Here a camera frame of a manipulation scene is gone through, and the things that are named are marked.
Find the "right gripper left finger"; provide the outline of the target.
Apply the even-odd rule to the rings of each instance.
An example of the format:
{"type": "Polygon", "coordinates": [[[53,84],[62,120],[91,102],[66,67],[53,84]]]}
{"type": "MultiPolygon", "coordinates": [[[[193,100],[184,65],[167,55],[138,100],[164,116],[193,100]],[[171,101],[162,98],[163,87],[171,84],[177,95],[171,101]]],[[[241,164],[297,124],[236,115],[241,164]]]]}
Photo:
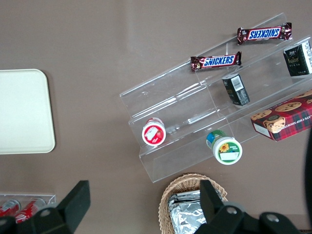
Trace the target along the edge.
{"type": "Polygon", "coordinates": [[[71,234],[76,231],[90,205],[89,181],[80,180],[57,206],[57,210],[71,234]]]}

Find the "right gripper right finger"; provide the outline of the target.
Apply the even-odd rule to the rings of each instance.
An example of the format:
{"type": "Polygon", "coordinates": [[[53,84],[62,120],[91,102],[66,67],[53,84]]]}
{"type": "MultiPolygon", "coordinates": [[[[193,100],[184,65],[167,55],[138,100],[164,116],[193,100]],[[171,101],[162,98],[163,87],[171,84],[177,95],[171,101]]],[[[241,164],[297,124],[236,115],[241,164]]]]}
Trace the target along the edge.
{"type": "Polygon", "coordinates": [[[200,182],[200,204],[207,224],[220,226],[224,218],[225,205],[209,180],[200,182]]]}

